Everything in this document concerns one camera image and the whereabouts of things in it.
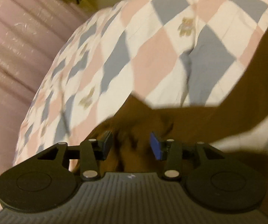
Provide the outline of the brown long sleeve garment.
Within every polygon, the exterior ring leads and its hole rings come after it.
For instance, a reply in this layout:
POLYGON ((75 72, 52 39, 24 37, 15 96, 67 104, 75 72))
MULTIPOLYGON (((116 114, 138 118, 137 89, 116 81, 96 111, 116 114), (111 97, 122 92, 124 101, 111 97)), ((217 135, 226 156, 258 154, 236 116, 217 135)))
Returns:
POLYGON ((268 155, 248 151, 183 162, 183 180, 163 180, 150 134, 189 145, 239 136, 268 116, 268 28, 249 66, 216 107, 152 110, 130 96, 94 130, 116 133, 112 172, 84 183, 70 223, 268 223, 268 155))

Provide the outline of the checkered teddy bear quilt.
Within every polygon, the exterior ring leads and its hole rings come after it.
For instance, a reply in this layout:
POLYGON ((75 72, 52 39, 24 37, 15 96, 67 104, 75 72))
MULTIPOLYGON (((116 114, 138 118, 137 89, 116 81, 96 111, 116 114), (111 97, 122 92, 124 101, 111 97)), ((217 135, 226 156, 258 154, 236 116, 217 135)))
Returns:
MULTIPOLYGON (((152 110, 216 107, 268 28, 268 0, 124 0, 95 13, 56 55, 22 122, 14 165, 79 144, 130 96, 152 110)), ((268 155, 268 116, 213 143, 268 155)))

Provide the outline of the pink pleated curtain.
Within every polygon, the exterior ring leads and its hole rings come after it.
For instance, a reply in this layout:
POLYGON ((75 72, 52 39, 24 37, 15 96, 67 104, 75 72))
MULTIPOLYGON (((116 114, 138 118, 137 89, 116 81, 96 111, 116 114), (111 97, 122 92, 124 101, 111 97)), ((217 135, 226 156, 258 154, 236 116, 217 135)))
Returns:
POLYGON ((56 54, 88 12, 62 0, 0 0, 0 174, 56 54))

